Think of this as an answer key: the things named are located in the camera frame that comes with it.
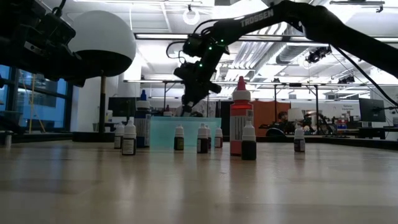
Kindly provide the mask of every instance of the red bottle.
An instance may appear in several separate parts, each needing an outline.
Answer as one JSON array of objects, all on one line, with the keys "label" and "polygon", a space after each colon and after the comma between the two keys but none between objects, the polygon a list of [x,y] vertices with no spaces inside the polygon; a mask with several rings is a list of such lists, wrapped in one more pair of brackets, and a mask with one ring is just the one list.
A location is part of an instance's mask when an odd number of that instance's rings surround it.
[{"label": "red bottle", "polygon": [[246,90],[243,77],[239,77],[238,87],[232,93],[232,100],[229,127],[229,143],[231,156],[242,154],[243,127],[247,121],[253,124],[253,105],[250,104],[250,92]]}]

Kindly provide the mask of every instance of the ceiling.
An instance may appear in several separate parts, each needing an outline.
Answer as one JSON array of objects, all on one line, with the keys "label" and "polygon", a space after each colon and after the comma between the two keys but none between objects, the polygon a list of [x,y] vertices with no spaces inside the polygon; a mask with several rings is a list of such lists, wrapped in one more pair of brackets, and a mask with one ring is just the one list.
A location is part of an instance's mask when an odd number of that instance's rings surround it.
[{"label": "ceiling", "polygon": [[[346,25],[364,32],[368,35],[376,36],[398,36],[398,1],[384,0],[384,11],[376,13],[378,7],[353,7],[330,5],[330,0],[297,0],[296,2],[307,2],[320,4],[334,12]],[[48,8],[59,5],[60,0],[40,0]],[[70,24],[74,18],[86,11],[104,10],[114,13],[131,25],[134,33],[173,33],[187,34],[193,32],[197,24],[202,21],[221,18],[237,17],[267,8],[271,0],[242,0],[232,6],[214,6],[214,0],[202,1],[201,5],[193,4],[192,9],[199,14],[199,20],[194,25],[185,22],[183,13],[187,10],[186,4],[172,3],[105,3],[105,0],[69,0],[63,8],[63,18]],[[189,12],[187,17],[192,19],[193,12]],[[264,28],[252,34],[292,34],[297,35],[287,24],[278,24]],[[179,66],[177,59],[167,58],[165,51],[171,41],[165,40],[137,40],[138,53],[142,56],[142,75],[145,79],[167,80],[176,79],[172,75],[173,70]],[[170,48],[169,53],[177,53],[182,45],[176,44]],[[314,47],[289,47],[284,43],[249,43],[236,42],[229,46],[230,55],[224,55],[219,64],[218,73],[215,78],[218,80],[234,81],[240,75],[252,82],[269,82],[273,78],[279,78],[282,82],[332,82],[336,83],[338,77],[348,75],[353,66],[337,53],[308,66],[304,58],[308,51]],[[289,53],[291,61],[281,65],[275,62],[275,57],[281,52]],[[365,71],[370,72],[372,66],[366,62],[359,64]],[[234,88],[223,88],[222,95],[228,95]]]}]

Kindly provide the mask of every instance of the plastic tub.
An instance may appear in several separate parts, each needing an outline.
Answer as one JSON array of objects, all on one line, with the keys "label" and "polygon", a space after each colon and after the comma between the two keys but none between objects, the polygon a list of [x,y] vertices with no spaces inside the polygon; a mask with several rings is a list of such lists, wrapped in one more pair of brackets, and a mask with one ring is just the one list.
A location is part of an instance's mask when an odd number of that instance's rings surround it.
[{"label": "plastic tub", "polygon": [[221,118],[191,118],[154,116],[150,121],[150,149],[173,149],[174,131],[179,124],[184,129],[184,151],[195,151],[197,146],[198,128],[206,124],[211,129],[212,148],[216,128],[221,126]]}]

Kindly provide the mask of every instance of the table surface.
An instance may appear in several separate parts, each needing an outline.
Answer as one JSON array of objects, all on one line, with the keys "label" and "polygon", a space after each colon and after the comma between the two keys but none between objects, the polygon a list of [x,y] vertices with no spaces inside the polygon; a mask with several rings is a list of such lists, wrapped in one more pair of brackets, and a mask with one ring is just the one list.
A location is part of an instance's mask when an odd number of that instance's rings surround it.
[{"label": "table surface", "polygon": [[397,223],[398,153],[258,143],[257,160],[229,146],[139,150],[40,142],[0,149],[0,223]]}]

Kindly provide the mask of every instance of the red dropper bottle cap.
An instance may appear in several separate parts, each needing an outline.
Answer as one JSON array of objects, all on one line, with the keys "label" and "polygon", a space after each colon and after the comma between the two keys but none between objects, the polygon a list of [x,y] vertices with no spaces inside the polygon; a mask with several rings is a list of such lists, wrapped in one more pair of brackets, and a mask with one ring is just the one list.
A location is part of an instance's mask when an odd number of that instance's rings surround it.
[{"label": "red dropper bottle cap", "polygon": [[246,83],[244,82],[243,76],[239,77],[238,87],[236,90],[246,90]]}]

